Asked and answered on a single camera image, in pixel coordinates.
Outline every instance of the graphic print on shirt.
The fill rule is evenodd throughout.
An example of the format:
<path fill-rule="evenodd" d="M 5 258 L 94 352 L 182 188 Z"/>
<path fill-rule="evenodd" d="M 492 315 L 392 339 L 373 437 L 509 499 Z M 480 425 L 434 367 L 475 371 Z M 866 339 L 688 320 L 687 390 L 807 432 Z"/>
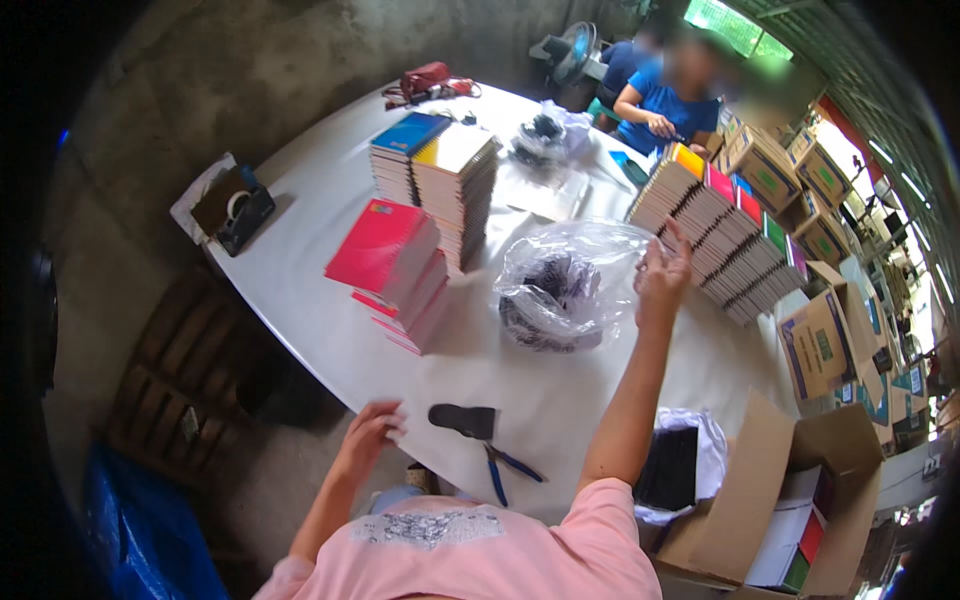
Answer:
<path fill-rule="evenodd" d="M 504 535 L 500 519 L 489 508 L 429 513 L 384 513 L 363 516 L 351 524 L 350 540 L 405 543 L 432 550 L 441 543 L 458 544 Z"/>

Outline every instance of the clear plastic bag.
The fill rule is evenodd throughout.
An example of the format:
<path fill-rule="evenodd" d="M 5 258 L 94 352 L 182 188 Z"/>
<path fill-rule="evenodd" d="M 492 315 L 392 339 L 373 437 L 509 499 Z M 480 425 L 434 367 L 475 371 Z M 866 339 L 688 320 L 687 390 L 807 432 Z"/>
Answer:
<path fill-rule="evenodd" d="M 592 125 L 593 118 L 585 112 L 568 112 L 552 100 L 544 100 L 540 114 L 520 125 L 511 140 L 511 156 L 540 168 L 576 158 L 589 148 Z"/>
<path fill-rule="evenodd" d="M 536 229 L 507 250 L 493 283 L 507 334 L 536 351 L 596 348 L 633 316 L 634 266 L 653 234 L 605 219 Z"/>

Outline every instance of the blue shirt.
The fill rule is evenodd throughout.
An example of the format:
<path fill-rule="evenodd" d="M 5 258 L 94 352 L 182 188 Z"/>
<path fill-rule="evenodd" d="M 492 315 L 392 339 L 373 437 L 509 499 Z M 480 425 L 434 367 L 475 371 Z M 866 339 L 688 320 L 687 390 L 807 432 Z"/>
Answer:
<path fill-rule="evenodd" d="M 658 69 L 637 71 L 627 83 L 643 97 L 639 107 L 665 116 L 677 129 L 677 135 L 691 140 L 696 132 L 712 132 L 716 129 L 720 103 L 716 100 L 688 102 L 681 99 L 672 87 L 662 84 Z M 645 123 L 630 123 L 625 120 L 617 130 L 634 150 L 645 155 L 672 141 L 653 135 Z"/>

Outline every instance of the blue notebook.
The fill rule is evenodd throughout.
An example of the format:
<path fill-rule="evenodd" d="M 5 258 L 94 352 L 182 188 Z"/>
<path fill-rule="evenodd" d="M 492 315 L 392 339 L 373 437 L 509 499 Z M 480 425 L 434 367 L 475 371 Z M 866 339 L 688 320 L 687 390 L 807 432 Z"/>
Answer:
<path fill-rule="evenodd" d="M 408 112 L 385 132 L 373 139 L 371 146 L 413 156 L 427 142 L 450 125 L 450 118 L 438 114 Z"/>

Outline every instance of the dark blue shirt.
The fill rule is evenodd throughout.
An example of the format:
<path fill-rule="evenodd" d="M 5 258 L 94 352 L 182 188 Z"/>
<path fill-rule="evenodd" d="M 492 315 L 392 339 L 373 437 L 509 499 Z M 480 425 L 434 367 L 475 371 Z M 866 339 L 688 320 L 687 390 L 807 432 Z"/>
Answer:
<path fill-rule="evenodd" d="M 634 74 L 627 82 L 639 92 L 643 100 L 638 105 L 644 110 L 657 112 L 673 123 L 677 135 L 692 141 L 696 132 L 712 132 L 717 126 L 720 103 L 716 100 L 688 102 L 677 95 L 672 87 L 666 87 L 660 80 L 658 69 L 644 68 Z M 653 135 L 645 123 L 623 121 L 617 130 L 638 152 L 649 155 L 654 148 L 662 148 L 672 140 Z"/>
<path fill-rule="evenodd" d="M 627 80 L 636 72 L 634 61 L 634 43 L 618 41 L 608 46 L 600 56 L 600 61 L 609 66 L 607 74 L 600 82 L 604 87 L 615 94 L 619 94 L 627 86 Z"/>

